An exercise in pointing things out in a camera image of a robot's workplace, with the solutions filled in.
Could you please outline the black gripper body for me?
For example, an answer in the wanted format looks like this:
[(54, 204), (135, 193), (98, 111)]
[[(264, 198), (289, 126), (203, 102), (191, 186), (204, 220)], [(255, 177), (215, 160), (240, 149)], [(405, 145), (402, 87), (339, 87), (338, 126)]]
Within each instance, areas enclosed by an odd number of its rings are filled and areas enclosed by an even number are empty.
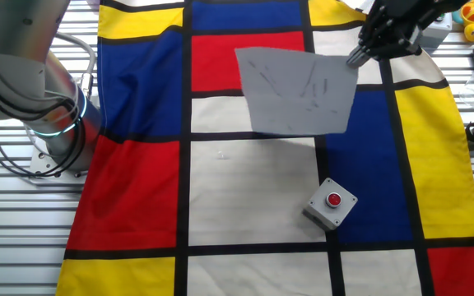
[(374, 42), (377, 45), (418, 44), (422, 31), (444, 13), (456, 11), (466, 0), (378, 0)]

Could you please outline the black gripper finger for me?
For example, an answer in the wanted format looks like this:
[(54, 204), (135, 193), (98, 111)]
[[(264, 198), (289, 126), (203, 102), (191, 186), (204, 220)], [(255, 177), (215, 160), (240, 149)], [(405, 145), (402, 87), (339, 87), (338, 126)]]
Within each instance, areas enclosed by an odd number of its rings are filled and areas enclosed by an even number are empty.
[(373, 56), (373, 47), (379, 42), (379, 36), (388, 27), (387, 8), (384, 4), (374, 4), (358, 35), (358, 45), (351, 51), (346, 65), (359, 68), (367, 63)]
[(397, 27), (383, 33), (373, 33), (370, 37), (360, 39), (357, 47), (351, 51), (351, 68), (360, 68), (370, 59), (401, 58), (421, 53), (422, 30), (418, 26), (411, 29)]

